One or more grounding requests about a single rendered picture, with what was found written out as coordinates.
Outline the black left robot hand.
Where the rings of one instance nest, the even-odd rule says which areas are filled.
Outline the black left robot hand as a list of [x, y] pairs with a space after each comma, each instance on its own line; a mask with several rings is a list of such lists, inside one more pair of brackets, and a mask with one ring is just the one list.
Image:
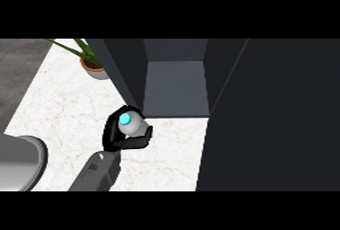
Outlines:
[[135, 111], [141, 115], [142, 119], [145, 119], [139, 109], [130, 105], [125, 105], [113, 113], [113, 115], [108, 117], [102, 134], [102, 146], [105, 151], [116, 152], [123, 149], [141, 149], [150, 144], [153, 138], [151, 125], [148, 126], [145, 135], [141, 137], [129, 137], [119, 129], [119, 117], [128, 111]]

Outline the clear bottle with blue cap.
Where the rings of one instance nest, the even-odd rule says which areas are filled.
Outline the clear bottle with blue cap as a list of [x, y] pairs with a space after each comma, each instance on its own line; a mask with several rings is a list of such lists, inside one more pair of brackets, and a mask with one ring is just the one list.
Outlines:
[[135, 111], [125, 112], [119, 117], [119, 129], [129, 137], [141, 137], [150, 124]]

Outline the dark grey cabinet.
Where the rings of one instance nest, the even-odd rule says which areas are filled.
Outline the dark grey cabinet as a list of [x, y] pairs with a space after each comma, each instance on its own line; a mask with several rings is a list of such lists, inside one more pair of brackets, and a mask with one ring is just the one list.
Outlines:
[[246, 39], [89, 39], [125, 103], [150, 118], [207, 118]]

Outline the dark grey cabinet door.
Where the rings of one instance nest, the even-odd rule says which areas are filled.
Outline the dark grey cabinet door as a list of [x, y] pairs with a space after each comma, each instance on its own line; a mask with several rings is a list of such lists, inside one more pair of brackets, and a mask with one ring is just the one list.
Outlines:
[[340, 40], [249, 40], [209, 119], [198, 190], [340, 190]]

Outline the grey sink basin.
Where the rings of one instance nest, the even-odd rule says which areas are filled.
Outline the grey sink basin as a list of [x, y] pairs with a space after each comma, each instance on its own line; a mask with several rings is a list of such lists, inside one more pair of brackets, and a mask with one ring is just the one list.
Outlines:
[[46, 164], [48, 148], [39, 137], [0, 134], [0, 191], [30, 191]]

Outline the potted green plant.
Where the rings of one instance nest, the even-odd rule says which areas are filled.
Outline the potted green plant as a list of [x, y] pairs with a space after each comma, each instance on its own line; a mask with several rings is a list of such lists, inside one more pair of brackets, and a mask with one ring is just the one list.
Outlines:
[[91, 46], [83, 42], [82, 39], [74, 39], [74, 42], [76, 42], [79, 48], [82, 49], [80, 51], [67, 47], [64, 44], [61, 44], [60, 42], [57, 42], [52, 39], [46, 39], [46, 41], [49, 41], [57, 46], [60, 46], [61, 48], [68, 50], [80, 58], [82, 67], [83, 67], [85, 71], [88, 72], [88, 74], [95, 79], [98, 79], [98, 80], [108, 80], [110, 79], [110, 76], [105, 72], [105, 68], [98, 61], [98, 56], [96, 56]]

